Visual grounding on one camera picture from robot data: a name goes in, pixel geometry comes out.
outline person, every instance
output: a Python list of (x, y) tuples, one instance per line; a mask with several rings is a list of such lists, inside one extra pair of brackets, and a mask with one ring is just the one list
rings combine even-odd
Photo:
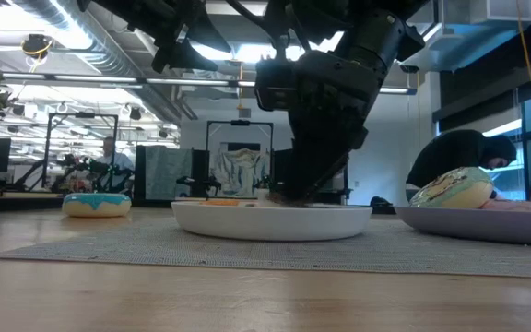
[[(114, 152), (114, 139), (111, 136), (108, 136), (103, 139), (103, 157), (96, 159), (98, 162), (103, 162), (110, 165), (112, 163), (112, 153)], [(118, 167), (119, 170), (135, 170), (135, 165), (132, 161), (123, 153), (115, 152), (114, 154), (114, 166)], [(101, 180), (101, 184), (105, 185), (108, 182), (110, 175), (106, 175)], [(112, 177), (112, 187), (120, 184), (126, 177), (126, 174), (114, 175)]]
[[(484, 137), (476, 130), (454, 130), (434, 138), (418, 155), (406, 181), (407, 200), (418, 190), (459, 167), (494, 170), (508, 166), (517, 150), (507, 136)], [(500, 198), (493, 192), (491, 198)]]

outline robotic arm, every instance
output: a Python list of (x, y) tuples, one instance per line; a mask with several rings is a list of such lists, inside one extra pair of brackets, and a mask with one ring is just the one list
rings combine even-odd
[[(77, 0), (82, 10), (95, 1), (155, 38), (153, 68), (165, 65), (216, 70), (188, 39), (229, 52), (210, 23), (203, 0)], [(262, 28), (277, 50), (275, 59), (256, 65), (255, 96), (266, 111), (288, 111), (294, 134), (290, 168), (282, 195), (305, 200), (348, 162), (366, 138), (364, 122), (394, 60), (406, 60), (425, 43), (406, 21), (429, 0), (269, 0), (262, 17), (238, 0), (235, 10)], [(177, 42), (183, 26), (188, 31)], [(286, 59), (289, 30), (306, 51)], [(330, 53), (312, 51), (337, 31), (344, 35)]]

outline purple plate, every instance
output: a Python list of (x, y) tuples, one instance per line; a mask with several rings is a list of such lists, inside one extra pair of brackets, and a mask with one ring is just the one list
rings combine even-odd
[(531, 212), (395, 207), (407, 225), (427, 233), (468, 240), (531, 244)]

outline ceiling pipe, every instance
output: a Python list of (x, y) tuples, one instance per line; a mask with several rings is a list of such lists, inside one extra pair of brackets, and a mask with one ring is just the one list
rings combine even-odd
[[(76, 35), (83, 32), (93, 41), (90, 51), (102, 54), (79, 54), (88, 64), (99, 70), (104, 76), (141, 77), (143, 72), (126, 55), (108, 31), (89, 13), (82, 13), (74, 0), (17, 0), (26, 12), (44, 19), (61, 31), (74, 30)], [(148, 104), (148, 108), (163, 121), (180, 123), (181, 113), (172, 107), (170, 101), (150, 86), (142, 89), (130, 89)]]

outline black hood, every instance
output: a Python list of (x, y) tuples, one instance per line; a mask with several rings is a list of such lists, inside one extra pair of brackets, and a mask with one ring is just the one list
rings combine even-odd
[(493, 158), (503, 158), (509, 163), (517, 158), (517, 149), (512, 140), (507, 136), (485, 137), (482, 161), (486, 162)]

